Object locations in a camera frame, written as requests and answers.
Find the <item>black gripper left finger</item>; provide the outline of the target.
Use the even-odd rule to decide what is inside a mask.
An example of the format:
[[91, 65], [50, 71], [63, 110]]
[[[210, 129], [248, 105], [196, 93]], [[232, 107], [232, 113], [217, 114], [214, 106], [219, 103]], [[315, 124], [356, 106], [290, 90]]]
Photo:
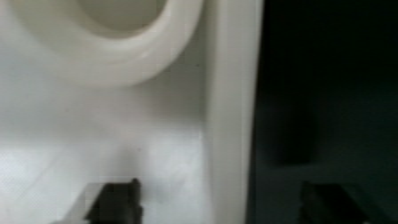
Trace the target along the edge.
[[141, 205], [143, 184], [127, 182], [91, 183], [63, 218], [63, 224], [145, 224]]

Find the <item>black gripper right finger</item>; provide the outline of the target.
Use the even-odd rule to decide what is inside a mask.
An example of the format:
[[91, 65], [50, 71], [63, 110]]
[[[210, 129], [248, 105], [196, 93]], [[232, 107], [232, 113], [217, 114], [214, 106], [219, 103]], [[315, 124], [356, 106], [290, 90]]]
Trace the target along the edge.
[[392, 218], [358, 185], [304, 182], [301, 224], [392, 224]]

